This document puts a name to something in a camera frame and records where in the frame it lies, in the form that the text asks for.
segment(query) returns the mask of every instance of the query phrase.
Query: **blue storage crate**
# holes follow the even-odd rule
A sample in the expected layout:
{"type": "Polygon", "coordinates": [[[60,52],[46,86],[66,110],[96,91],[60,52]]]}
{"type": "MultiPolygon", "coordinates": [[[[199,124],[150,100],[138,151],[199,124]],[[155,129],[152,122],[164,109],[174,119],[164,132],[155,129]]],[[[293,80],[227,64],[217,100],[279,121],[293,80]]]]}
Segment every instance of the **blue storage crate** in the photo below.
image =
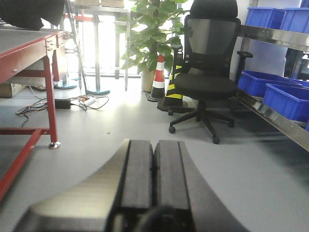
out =
{"type": "Polygon", "coordinates": [[[309,87],[309,81],[302,81],[297,79],[292,79],[294,82],[301,84],[304,87],[309,87]]]}
{"type": "Polygon", "coordinates": [[[262,98],[265,95],[267,83],[301,86],[301,84],[294,82],[293,79],[284,78],[278,75],[264,72],[244,70],[241,72],[238,88],[252,96],[262,98]]]}
{"type": "Polygon", "coordinates": [[[309,7],[309,0],[302,0],[300,7],[309,7]]]}
{"type": "Polygon", "coordinates": [[[309,88],[266,84],[263,103],[287,119],[309,120],[309,88]]]}
{"type": "Polygon", "coordinates": [[[309,33],[309,8],[284,8],[280,30],[309,33]]]}
{"type": "Polygon", "coordinates": [[[249,12],[246,25],[279,29],[284,16],[284,11],[267,7],[248,7],[249,12]]]}

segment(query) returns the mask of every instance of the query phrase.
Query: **chair seat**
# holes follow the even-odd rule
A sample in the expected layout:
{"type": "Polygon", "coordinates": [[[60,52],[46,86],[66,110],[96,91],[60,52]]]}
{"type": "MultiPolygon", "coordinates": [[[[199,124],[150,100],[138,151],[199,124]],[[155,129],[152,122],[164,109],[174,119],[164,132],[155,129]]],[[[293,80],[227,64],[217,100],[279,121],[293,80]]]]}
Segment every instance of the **chair seat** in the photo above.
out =
{"type": "Polygon", "coordinates": [[[237,93],[237,85],[229,78],[181,73],[175,78],[180,94],[196,100],[224,100],[237,93]]]}

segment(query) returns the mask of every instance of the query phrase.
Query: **mesh chair backrest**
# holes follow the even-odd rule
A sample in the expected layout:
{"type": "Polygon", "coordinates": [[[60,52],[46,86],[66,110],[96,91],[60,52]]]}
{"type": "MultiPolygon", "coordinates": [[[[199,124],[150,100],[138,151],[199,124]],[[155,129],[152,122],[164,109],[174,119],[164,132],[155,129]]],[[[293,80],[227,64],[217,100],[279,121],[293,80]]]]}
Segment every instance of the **mesh chair backrest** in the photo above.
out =
{"type": "Polygon", "coordinates": [[[184,26],[184,72],[189,73],[195,68],[207,76],[228,78],[240,20],[190,14],[185,18],[184,26]]]}

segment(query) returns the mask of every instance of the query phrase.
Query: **round stand base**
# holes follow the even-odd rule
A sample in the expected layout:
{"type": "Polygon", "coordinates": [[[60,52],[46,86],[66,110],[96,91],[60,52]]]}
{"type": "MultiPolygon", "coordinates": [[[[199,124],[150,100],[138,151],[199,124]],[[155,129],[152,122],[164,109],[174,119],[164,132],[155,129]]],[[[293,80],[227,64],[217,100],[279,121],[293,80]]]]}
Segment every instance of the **round stand base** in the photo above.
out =
{"type": "Polygon", "coordinates": [[[76,88],[77,82],[74,80],[67,80],[66,82],[63,82],[63,80],[59,81],[57,85],[54,88],[57,89],[70,89],[70,88],[76,88]]]}
{"type": "Polygon", "coordinates": [[[105,90],[105,89],[96,89],[96,90],[88,90],[88,94],[94,94],[94,95],[102,95],[102,94],[107,94],[110,93],[110,90],[105,90]]]}

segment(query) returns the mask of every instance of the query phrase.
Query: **office chair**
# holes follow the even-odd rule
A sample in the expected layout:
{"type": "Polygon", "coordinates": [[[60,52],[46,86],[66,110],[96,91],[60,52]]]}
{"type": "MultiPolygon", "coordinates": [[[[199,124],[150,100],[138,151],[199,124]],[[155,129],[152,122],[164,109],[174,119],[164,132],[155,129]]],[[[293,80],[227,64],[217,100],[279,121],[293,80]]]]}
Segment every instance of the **office chair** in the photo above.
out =
{"type": "MultiPolygon", "coordinates": [[[[205,102],[228,100],[237,93],[237,85],[229,79],[231,57],[240,30],[237,15],[236,0],[193,2],[190,14],[184,20],[184,58],[182,67],[175,70],[179,74],[174,84],[179,94],[198,100],[198,105],[196,110],[172,121],[170,133],[176,131],[173,125],[196,117],[212,133],[213,143],[218,144],[220,139],[209,117],[227,121],[229,127],[234,127],[234,119],[207,110],[205,102]]],[[[181,47],[173,46],[173,49],[174,54],[178,54],[181,47]]],[[[248,52],[238,54],[241,60],[252,56],[248,52]]]]}

